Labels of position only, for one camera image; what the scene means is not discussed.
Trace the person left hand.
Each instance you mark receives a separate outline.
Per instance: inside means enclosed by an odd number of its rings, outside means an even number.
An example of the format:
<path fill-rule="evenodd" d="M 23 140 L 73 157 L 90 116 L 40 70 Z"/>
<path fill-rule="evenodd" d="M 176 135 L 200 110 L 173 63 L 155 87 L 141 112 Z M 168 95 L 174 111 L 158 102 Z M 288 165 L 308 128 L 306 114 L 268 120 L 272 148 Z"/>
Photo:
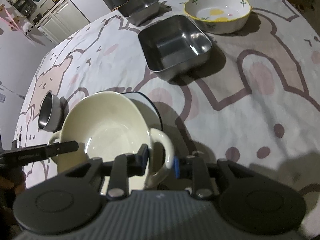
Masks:
<path fill-rule="evenodd" d="M 1 167 L 1 190 L 13 190 L 19 195 L 26 190 L 26 175 L 21 167 L 13 169 Z"/>

